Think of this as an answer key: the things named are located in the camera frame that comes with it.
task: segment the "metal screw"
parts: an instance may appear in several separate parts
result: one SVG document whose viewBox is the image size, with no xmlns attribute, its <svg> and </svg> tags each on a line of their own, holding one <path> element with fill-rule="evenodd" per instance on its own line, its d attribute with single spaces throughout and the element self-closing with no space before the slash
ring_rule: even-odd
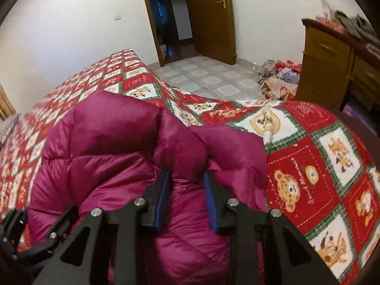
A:
<svg viewBox="0 0 380 285">
<path fill-rule="evenodd" d="M 280 217 L 282 215 L 282 212 L 279 209 L 272 209 L 271 210 L 271 215 L 273 217 Z"/>
<path fill-rule="evenodd" d="M 236 198 L 230 198 L 227 204 L 231 207 L 236 207 L 240 202 Z"/>
<path fill-rule="evenodd" d="M 92 215 L 93 217 L 98 217 L 98 216 L 100 216 L 100 215 L 101 215 L 101 209 L 100 209 L 100 208 L 93 208 L 93 209 L 91 210 L 91 215 Z"/>
<path fill-rule="evenodd" d="M 134 200 L 134 204 L 136 205 L 136 206 L 140 206 L 140 205 L 145 205 L 145 199 L 144 198 L 142 198 L 142 197 L 139 197 L 139 198 L 136 198 L 135 200 Z"/>
</svg>

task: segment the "wall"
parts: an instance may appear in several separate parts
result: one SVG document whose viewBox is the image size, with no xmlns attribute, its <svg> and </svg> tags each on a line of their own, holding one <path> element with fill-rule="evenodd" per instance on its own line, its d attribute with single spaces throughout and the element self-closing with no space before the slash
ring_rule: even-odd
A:
<svg viewBox="0 0 380 285">
<path fill-rule="evenodd" d="M 364 15 L 354 0 L 327 0 L 348 16 Z M 302 61 L 305 27 L 301 18 L 322 15 L 320 0 L 233 0 L 239 58 Z"/>
<path fill-rule="evenodd" d="M 179 39 L 192 38 L 193 34 L 191 32 L 190 16 L 186 0 L 171 0 L 171 2 L 173 4 Z"/>
<path fill-rule="evenodd" d="M 125 48 L 146 64 L 158 61 L 144 0 L 18 0 L 0 26 L 0 82 L 24 113 L 69 76 Z"/>
</svg>

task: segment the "brown dresser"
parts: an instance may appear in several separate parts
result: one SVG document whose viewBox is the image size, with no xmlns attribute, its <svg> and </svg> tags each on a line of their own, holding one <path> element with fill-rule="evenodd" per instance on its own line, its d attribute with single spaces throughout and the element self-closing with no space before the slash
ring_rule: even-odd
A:
<svg viewBox="0 0 380 285">
<path fill-rule="evenodd" d="M 380 104 L 380 60 L 361 43 L 311 19 L 295 100 L 341 108 L 353 95 L 368 111 Z"/>
</svg>

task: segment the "magenta fabric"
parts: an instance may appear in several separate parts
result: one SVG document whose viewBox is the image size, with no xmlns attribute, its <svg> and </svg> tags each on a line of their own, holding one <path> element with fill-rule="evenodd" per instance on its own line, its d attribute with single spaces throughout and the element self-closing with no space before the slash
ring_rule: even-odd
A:
<svg viewBox="0 0 380 285">
<path fill-rule="evenodd" d="M 121 208 L 164 168 L 172 175 L 164 227 L 142 246 L 149 284 L 224 284 L 229 239 L 209 226 L 201 177 L 215 171 L 232 196 L 264 211 L 262 138 L 227 126 L 187 127 L 166 109 L 105 91 L 49 134 L 28 211 L 33 245 L 69 206 L 79 207 L 80 220 L 94 207 Z"/>
</svg>

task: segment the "checkered blanket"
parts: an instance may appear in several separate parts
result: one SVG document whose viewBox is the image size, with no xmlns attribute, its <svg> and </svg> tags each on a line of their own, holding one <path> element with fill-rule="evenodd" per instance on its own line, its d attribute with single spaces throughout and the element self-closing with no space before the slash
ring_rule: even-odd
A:
<svg viewBox="0 0 380 285">
<path fill-rule="evenodd" d="M 263 137 L 266 199 L 313 245 L 343 284 L 356 277 L 380 237 L 380 175 L 358 137 L 316 105 L 221 101 L 192 95 L 159 79 L 123 50 L 87 67 L 20 118 L 0 151 L 0 211 L 28 205 L 51 128 L 96 90 L 170 110 L 185 125 L 227 124 Z M 30 246 L 29 232 L 20 249 Z"/>
</svg>

